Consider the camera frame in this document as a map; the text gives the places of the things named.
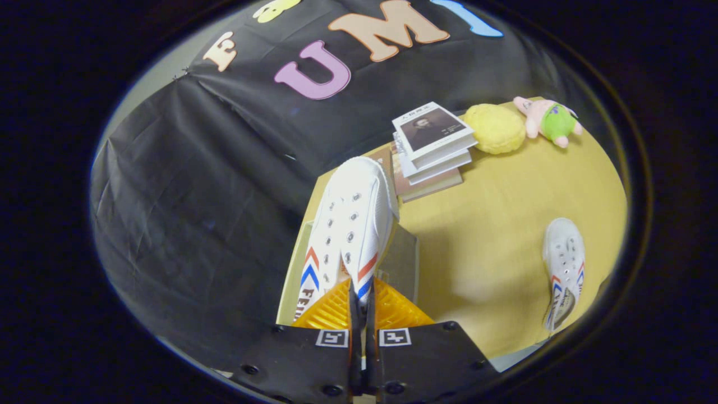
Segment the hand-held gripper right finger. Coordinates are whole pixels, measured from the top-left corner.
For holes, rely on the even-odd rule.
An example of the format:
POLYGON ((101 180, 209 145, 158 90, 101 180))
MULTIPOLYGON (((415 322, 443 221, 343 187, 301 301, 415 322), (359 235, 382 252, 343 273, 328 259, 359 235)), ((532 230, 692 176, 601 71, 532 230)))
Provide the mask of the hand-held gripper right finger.
POLYGON ((499 373, 458 322, 436 322, 378 278, 366 322, 365 391, 377 403, 484 396, 499 373))

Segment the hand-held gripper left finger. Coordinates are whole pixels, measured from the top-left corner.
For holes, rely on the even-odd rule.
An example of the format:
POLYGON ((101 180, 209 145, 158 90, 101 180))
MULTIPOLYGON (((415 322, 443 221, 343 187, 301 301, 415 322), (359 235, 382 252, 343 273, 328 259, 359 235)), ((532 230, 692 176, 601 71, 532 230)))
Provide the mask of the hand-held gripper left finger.
POLYGON ((287 403, 351 403, 360 394, 360 314, 350 279, 334 288, 341 329, 273 325, 249 345, 231 381, 287 403))

